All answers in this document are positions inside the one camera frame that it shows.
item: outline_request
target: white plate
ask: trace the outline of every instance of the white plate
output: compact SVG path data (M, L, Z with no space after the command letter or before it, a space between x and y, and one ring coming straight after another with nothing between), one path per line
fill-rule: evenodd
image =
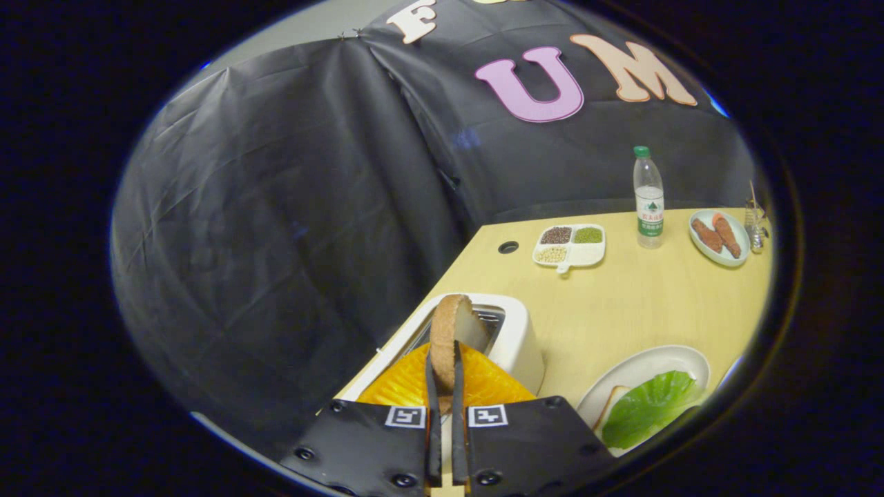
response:
M728 224L730 225L731 231L734 232L736 244L740 246L740 256L738 258L732 256L730 252L728 252L727 247L722 247L720 254L717 254L711 248L706 247L703 241L700 240L697 232L694 231L694 228L691 226L691 223L694 222L694 219L699 219L703 224L706 225L707 228L712 230L713 216L716 212L720 213L721 216L723 216L724 219L727 220ZM738 221L736 218L730 216L729 214L721 212L720 210L705 209L694 212L694 215L691 216L690 219L688 219L688 231L690 232L690 239L694 241L694 245L696 245L697 248L700 249L700 252L703 252L705 256L709 257L718 264L735 267L746 262L746 258L749 256L749 251L751 247L749 243L749 234L746 233L746 228L744 228L743 225L740 224L740 221Z
M728 372L724 373L724 377L721 378L721 381L719 382L719 385L716 387L716 389L721 388L721 386L724 385L724 383L730 379L731 373L733 373L734 370L736 369L736 367L740 365L740 362L742 360L743 360L743 356L739 356L736 358L734 363L731 364L730 367L728 368Z
M565 243L540 243L544 239L544 235L549 230L556 228L571 228L571 236ZM574 243L574 237L577 231L583 228L597 228L602 232L602 241L599 243ZM591 266L597 264L605 256L605 245L607 243L607 235L605 228L600 225L555 225L546 228L537 238L537 244L534 251L531 252L531 258L534 262L543 266L554 266L556 272L565 274L571 269L571 266ZM544 249L550 247L563 247L566 250L565 259L559 263L546 263L537 259L537 255Z
M577 404L577 414L592 427L602 415L611 390L618 385L635 388L655 376L669 371L684 371L697 381L700 388L709 384L709 362L695 348L683 345L664 345L649 348L611 368ZM622 455L629 449L610 449L614 455Z

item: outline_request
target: wooden table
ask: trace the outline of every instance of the wooden table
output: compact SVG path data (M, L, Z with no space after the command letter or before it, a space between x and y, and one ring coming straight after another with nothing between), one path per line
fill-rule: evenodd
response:
M743 219L743 209L721 209ZM667 210L660 248L636 241L636 213L622 212L483 226L427 294L512 296L528 308L546 373L538 396L561 395L572 406L611 367L644 349L679 344L702 352L717 386L755 333L773 269L773 247L738 268L718 265L690 239L695 210ZM549 226L594 223L606 230L602 261L572 267L566 277L531 253ZM519 248L500 254L498 247ZM446 475L450 485L450 473ZM433 496L462 495L462 487Z

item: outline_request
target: grain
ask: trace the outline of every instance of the grain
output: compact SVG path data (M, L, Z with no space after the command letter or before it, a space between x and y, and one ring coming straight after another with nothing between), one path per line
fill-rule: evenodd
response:
M544 236L540 239L540 243L549 244L549 243L568 243L571 241L571 228L567 226L555 226L552 227L544 233Z
M574 233L574 243L601 243L602 230L598 228L583 228Z
M541 263L560 263L565 260L568 250L563 246L544 248L537 252L537 260Z

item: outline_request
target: toast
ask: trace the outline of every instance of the toast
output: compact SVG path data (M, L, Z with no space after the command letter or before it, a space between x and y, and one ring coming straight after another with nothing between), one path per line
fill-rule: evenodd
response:
M600 431L602 429L602 426L605 425L608 417L611 416L611 409L613 409L613 406L617 403L617 401L619 401L623 395L627 394L629 390L632 390L632 388L623 385L618 385L611 389L611 394L608 395L608 401L605 404L605 408L602 409L601 415L598 416L598 420L592 426L592 430L599 438L601 438Z
M490 339L488 329L473 311L469 297L452 294L439 302L430 324L430 361L443 414L451 410L454 391L454 341L482 351Z

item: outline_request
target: lettuce leaf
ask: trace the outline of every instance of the lettuce leaf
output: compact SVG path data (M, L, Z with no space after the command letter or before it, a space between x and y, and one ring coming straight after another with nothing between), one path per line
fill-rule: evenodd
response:
M669 371L629 390L611 409L602 427L608 447L629 448L672 423L703 401L704 389L682 371Z

